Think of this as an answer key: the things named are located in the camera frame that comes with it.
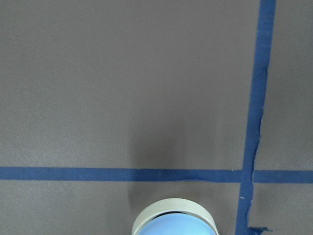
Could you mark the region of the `blue and white bell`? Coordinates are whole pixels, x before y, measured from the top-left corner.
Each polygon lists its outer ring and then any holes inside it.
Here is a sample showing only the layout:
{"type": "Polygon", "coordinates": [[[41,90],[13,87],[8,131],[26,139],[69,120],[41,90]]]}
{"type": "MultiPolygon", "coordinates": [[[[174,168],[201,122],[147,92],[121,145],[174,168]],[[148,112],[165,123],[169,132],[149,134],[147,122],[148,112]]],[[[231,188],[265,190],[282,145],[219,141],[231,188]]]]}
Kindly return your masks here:
{"type": "Polygon", "coordinates": [[[136,218],[133,235],[217,235],[212,215],[196,202],[182,198],[159,200],[136,218]]]}

